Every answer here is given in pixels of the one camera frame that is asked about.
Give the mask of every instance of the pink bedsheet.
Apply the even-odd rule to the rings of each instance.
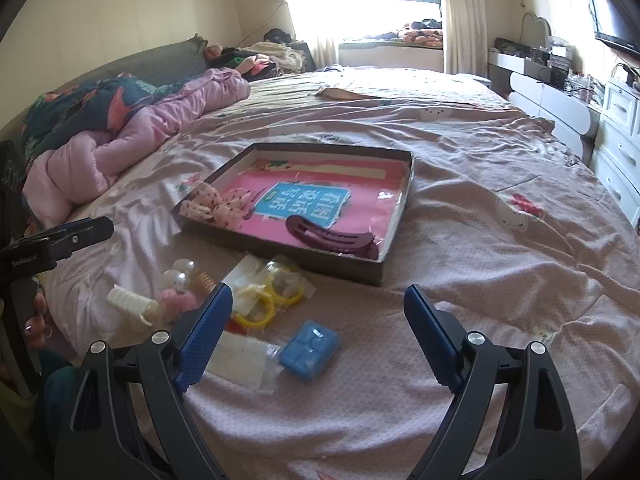
[[[139,342],[145,335],[105,302],[114,283],[154,296],[162,272],[180,257],[222,279],[243,254],[182,234],[170,210],[251,142],[409,150],[415,174],[383,286],[310,275],[311,300],[263,335],[283,344],[312,319],[339,334],[335,360],[314,384],[280,374],[272,394],[205,374],[186,394],[204,439],[232,479],[317,480],[316,469],[338,480],[407,478],[451,401],[402,312],[405,288],[417,283],[437,308],[496,344],[545,342],[567,391],[586,476],[640,398],[637,234],[593,173],[554,140],[548,121],[468,80],[361,72],[253,84],[246,101],[195,121],[117,183],[90,209],[113,219],[112,239],[49,275],[57,324],[80,352],[99,338]],[[314,97],[338,85],[382,98]],[[489,411],[493,426],[482,430],[470,466],[491,446],[499,393]],[[150,429],[142,412],[140,421]]]

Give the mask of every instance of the pink polka dot hair clip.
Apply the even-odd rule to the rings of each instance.
[[[180,215],[197,222],[236,229],[247,213],[251,191],[244,187],[230,189],[224,195],[207,182],[193,191],[192,200],[183,200]]]

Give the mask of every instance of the drawer handle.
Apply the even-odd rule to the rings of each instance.
[[[616,190],[615,187],[613,187],[613,183],[609,177],[607,177],[607,182],[611,184],[610,190],[613,196],[616,197],[618,200],[620,200],[622,198],[622,193],[620,193],[619,191]]]
[[[625,149],[622,147],[622,144],[618,145],[618,151],[622,153],[629,162],[631,162],[634,166],[636,165],[636,158],[634,156],[629,155]]]

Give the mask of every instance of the plastic bag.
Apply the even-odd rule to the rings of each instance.
[[[282,369],[278,364],[281,347],[244,335],[223,332],[207,371],[240,386],[273,392]]]
[[[316,290],[284,256],[264,264],[248,254],[223,282],[234,296],[232,319],[245,331],[263,330],[277,313],[310,298]]]

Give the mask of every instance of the clothes pile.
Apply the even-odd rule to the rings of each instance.
[[[294,50],[284,43],[271,43],[271,41],[259,41],[248,46],[246,50],[254,54],[269,56],[276,65],[284,70],[285,74],[300,74],[304,72],[305,55],[299,50]]]
[[[406,23],[398,32],[398,37],[401,38],[404,43],[436,47],[444,46],[442,22],[437,22],[432,19]]]
[[[427,18],[421,22],[405,23],[396,32],[386,32],[377,36],[364,36],[364,40],[397,41],[398,43],[413,43],[421,46],[443,47],[444,36],[442,22]]]
[[[220,44],[208,46],[203,55],[209,68],[233,68],[248,81],[270,79],[284,74],[277,63],[265,56],[249,50],[227,47]]]
[[[288,32],[285,32],[281,28],[272,28],[264,35],[264,41],[271,41],[271,43],[293,43],[293,38]]]

